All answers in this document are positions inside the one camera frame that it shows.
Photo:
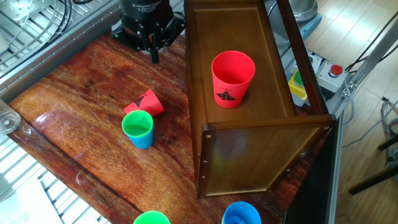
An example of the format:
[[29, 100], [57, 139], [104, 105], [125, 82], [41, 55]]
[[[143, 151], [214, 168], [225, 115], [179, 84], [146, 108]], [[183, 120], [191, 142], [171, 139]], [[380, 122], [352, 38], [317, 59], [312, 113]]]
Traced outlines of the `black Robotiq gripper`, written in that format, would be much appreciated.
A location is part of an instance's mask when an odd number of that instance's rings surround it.
[[[170, 46], [185, 29], [185, 18], [174, 16], [169, 0], [120, 0], [121, 25], [111, 27], [114, 39], [159, 63], [159, 50]], [[140, 30], [140, 26], [149, 34]]]

